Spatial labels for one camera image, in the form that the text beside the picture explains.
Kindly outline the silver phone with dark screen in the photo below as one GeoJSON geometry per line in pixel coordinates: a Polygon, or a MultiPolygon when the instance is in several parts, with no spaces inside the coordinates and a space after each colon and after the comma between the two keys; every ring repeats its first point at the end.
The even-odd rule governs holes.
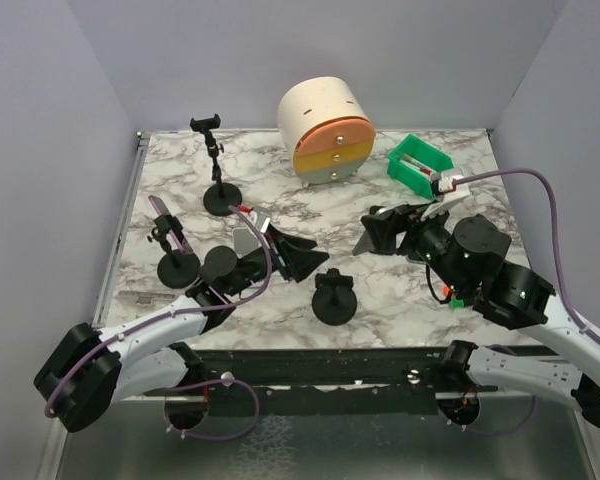
{"type": "Polygon", "coordinates": [[[377,255],[393,255],[396,252],[396,240],[394,236],[389,236],[382,244],[375,244],[372,235],[369,232],[365,220],[368,217],[386,217],[386,213],[391,212],[391,208],[385,206],[372,206],[369,212],[363,215],[360,219],[365,231],[352,250],[353,256],[358,256],[363,253],[372,253],[377,255]]]}

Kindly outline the silver folding phone stand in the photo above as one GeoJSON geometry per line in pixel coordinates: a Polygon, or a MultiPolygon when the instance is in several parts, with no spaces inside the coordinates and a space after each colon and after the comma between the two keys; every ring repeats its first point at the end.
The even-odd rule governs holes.
{"type": "Polygon", "coordinates": [[[232,235],[233,249],[239,257],[246,256],[260,247],[259,240],[249,228],[236,228],[232,235]]]}

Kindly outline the black round-base phone stand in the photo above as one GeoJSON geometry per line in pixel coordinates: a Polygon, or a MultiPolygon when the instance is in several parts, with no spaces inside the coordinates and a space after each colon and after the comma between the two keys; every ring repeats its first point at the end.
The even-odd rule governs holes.
{"type": "Polygon", "coordinates": [[[354,317],[358,300],[352,276],[330,268],[316,275],[315,287],[311,306],[318,320],[326,325],[341,326],[354,317]]]}

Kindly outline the black adjustable phone stand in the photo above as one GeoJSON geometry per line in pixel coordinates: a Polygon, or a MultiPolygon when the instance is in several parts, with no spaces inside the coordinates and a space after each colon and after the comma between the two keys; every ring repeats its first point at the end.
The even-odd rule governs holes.
{"type": "Polygon", "coordinates": [[[237,186],[226,183],[222,179],[218,158],[224,152],[224,147],[217,142],[213,134],[213,131],[220,127],[221,118],[218,114],[204,119],[191,118],[189,125],[193,132],[200,133],[204,137],[207,155],[212,161],[212,185],[203,195],[203,206],[212,216],[229,216],[232,214],[230,207],[237,207],[242,203],[242,194],[237,186]]]}

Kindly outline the small black phone stand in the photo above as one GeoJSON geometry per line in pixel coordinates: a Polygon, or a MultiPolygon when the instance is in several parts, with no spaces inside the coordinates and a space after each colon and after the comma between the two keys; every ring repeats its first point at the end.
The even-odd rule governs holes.
{"type": "Polygon", "coordinates": [[[181,289],[193,284],[201,266],[198,256],[194,252],[188,255],[180,253],[170,235],[166,237],[164,244],[156,242],[164,252],[157,266],[161,283],[171,289],[181,289]]]}

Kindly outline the purple phone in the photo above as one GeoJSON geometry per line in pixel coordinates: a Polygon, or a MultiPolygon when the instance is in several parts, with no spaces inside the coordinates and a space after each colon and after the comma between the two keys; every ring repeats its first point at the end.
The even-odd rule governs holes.
{"type": "Polygon", "coordinates": [[[181,222],[170,212],[165,202],[155,195],[149,195],[148,200],[157,214],[154,219],[155,226],[151,230],[150,241],[158,241],[160,244],[164,244],[166,237],[170,235],[180,253],[184,255],[193,254],[193,249],[184,236],[181,222]]]}

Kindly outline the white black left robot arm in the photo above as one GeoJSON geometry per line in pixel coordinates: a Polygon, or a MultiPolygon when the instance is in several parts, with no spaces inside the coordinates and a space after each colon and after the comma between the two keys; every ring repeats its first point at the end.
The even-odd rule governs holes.
{"type": "Polygon", "coordinates": [[[257,246],[245,255],[212,248],[197,282],[153,313],[116,327],[70,328],[33,380],[45,416],[74,433],[128,397],[161,389],[194,392],[203,376],[185,340],[218,327],[263,294],[274,273],[300,283],[329,258],[316,241],[273,226],[253,238],[257,246]]]}

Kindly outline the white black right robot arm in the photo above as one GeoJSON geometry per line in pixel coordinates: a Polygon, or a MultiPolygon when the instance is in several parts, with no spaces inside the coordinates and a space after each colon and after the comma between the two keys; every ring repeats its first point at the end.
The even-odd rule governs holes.
{"type": "Polygon", "coordinates": [[[501,354],[456,340],[439,367],[449,390],[494,386],[561,403],[600,429],[600,331],[579,327],[551,283],[507,260],[510,237],[482,215],[447,230],[446,214],[426,217],[422,205],[379,209],[362,217],[357,252],[414,256],[437,275],[450,297],[484,319],[531,337],[563,358],[560,364],[501,354]]]}

